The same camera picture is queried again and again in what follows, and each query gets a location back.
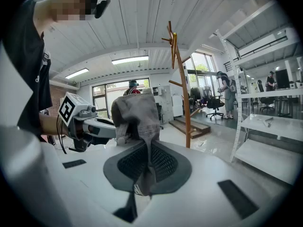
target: trees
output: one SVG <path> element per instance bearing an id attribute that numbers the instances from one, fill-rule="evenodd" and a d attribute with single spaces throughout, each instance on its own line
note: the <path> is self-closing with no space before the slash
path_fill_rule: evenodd
<path id="1" fill-rule="evenodd" d="M 150 87 L 150 83 L 149 83 L 148 79 L 144 79 L 143 84 L 144 84 L 144 87 Z"/>
<path id="2" fill-rule="evenodd" d="M 204 70 L 204 71 L 208 71 L 207 66 L 205 66 L 204 64 L 199 64 L 195 66 L 196 70 Z"/>
<path id="3" fill-rule="evenodd" d="M 204 64 L 199 64 L 195 66 L 196 70 L 204 70 L 204 71 L 208 71 L 207 66 L 205 66 Z M 190 82 L 196 82 L 196 75 L 195 74 L 189 74 L 189 81 Z"/>

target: ceiling light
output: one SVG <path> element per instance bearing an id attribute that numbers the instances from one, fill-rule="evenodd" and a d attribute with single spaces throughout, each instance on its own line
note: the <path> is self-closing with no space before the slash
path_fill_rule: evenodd
<path id="1" fill-rule="evenodd" d="M 114 65 L 117 65 L 117 64 L 126 63 L 126 62 L 133 62 L 133 61 L 148 61 L 148 55 L 134 56 L 134 57 L 129 57 L 129 58 L 113 60 L 112 63 Z"/>
<path id="2" fill-rule="evenodd" d="M 67 77 L 65 77 L 65 78 L 66 78 L 66 79 L 70 79 L 70 78 L 73 78 L 73 77 L 75 77 L 75 76 L 77 76 L 77 75 L 80 75 L 80 74 L 82 74 L 82 73 L 84 73 L 84 72 L 88 72 L 88 71 L 89 71 L 89 69 L 84 68 L 84 69 L 79 70 L 79 71 L 77 71 L 77 72 L 75 72 L 75 73 L 73 73 L 73 74 L 71 74 L 71 75 L 69 75 L 69 76 L 67 76 Z"/>

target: metal shelving unit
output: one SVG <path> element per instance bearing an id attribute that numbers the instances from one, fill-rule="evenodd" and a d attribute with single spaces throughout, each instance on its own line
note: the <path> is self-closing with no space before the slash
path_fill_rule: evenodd
<path id="1" fill-rule="evenodd" d="M 230 157 L 230 162 L 232 162 L 233 158 L 236 157 L 284 182 L 293 184 L 301 170 L 301 164 L 303 162 L 303 157 L 301 154 L 297 154 L 285 149 L 280 149 L 278 147 L 273 147 L 267 144 L 247 139 L 247 135 L 245 137 L 244 142 L 239 143 L 239 136 L 241 127 L 244 127 L 246 129 L 253 129 L 270 134 L 275 134 L 278 136 L 287 137 L 294 140 L 303 141 L 303 120 L 250 114 L 244 121 L 242 121 L 242 99 L 267 96 L 303 95 L 303 89 L 299 88 L 289 90 L 277 90 L 271 92 L 241 94 L 237 68 L 240 64 L 242 66 L 245 62 L 255 59 L 258 53 L 262 53 L 262 55 L 266 53 L 271 53 L 273 49 L 277 49 L 276 47 L 281 46 L 282 43 L 294 43 L 294 41 L 286 40 L 279 44 L 273 45 L 270 48 L 264 49 L 260 52 L 253 53 L 252 55 L 249 55 L 244 59 L 240 58 L 239 60 L 233 60 L 229 49 L 226 46 L 226 37 L 222 37 L 218 30 L 216 31 L 216 33 L 218 34 L 225 48 L 225 51 L 230 59 L 230 69 L 232 70 L 236 81 L 239 105 L 237 131 Z"/>

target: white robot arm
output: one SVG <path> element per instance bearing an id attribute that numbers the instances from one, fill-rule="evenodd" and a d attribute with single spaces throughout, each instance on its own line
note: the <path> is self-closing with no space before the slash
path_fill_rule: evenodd
<path id="1" fill-rule="evenodd" d="M 58 114 L 67 126 L 68 136 L 74 139 L 75 148 L 70 148 L 71 150 L 83 152 L 90 144 L 106 144 L 111 138 L 116 137 L 113 121 L 98 117 L 96 107 L 79 95 L 67 92 Z M 82 124 L 81 139 L 77 135 L 76 124 Z"/>

